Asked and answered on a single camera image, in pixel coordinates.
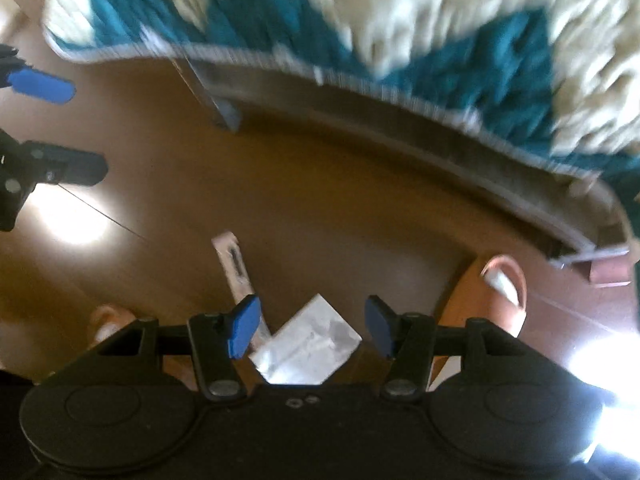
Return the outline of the white paper piece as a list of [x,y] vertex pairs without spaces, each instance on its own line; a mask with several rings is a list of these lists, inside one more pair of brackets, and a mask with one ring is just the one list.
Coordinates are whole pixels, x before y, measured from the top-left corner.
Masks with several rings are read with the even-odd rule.
[[270,336],[250,360],[270,385],[322,385],[358,349],[361,336],[316,295]]

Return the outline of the beige paper strip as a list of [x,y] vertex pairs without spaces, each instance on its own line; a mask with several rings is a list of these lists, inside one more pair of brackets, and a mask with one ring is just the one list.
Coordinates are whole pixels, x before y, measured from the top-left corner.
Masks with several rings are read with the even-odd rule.
[[[233,300],[238,304],[247,295],[253,295],[255,291],[246,270],[239,241],[235,235],[232,232],[224,232],[214,237],[212,244],[224,269]],[[256,351],[262,348],[270,341],[270,338],[270,330],[264,316],[261,315],[256,332],[250,340],[250,350]]]

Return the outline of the right foot in slipper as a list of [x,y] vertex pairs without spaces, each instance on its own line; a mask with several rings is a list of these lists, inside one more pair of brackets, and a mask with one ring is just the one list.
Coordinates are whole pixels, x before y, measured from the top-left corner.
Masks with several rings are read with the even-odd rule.
[[464,327],[468,318],[486,318],[513,337],[526,320],[527,284],[518,262],[509,255],[477,257],[454,285],[438,324]]

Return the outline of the foot in slipper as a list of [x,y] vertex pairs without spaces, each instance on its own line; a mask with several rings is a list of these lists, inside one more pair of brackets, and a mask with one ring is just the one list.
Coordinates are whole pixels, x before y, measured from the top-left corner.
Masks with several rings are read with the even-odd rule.
[[509,255],[477,257],[454,285],[438,324],[464,327],[468,318],[486,318],[513,337],[526,320],[527,284],[518,262]]
[[89,318],[89,347],[97,346],[136,319],[137,317],[130,310],[114,304],[97,307]]

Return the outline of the left foot in slipper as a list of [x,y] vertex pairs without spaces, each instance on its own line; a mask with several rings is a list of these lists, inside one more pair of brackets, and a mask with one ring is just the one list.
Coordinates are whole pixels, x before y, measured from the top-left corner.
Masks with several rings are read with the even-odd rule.
[[89,347],[97,346],[136,319],[137,317],[130,310],[114,304],[97,307],[89,318]]

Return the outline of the teal and cream shaggy rug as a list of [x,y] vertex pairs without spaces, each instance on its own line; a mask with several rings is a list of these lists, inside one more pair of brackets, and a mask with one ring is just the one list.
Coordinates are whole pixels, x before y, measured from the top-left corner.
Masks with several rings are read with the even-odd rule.
[[639,201],[639,0],[44,0],[63,58],[291,66],[453,110]]

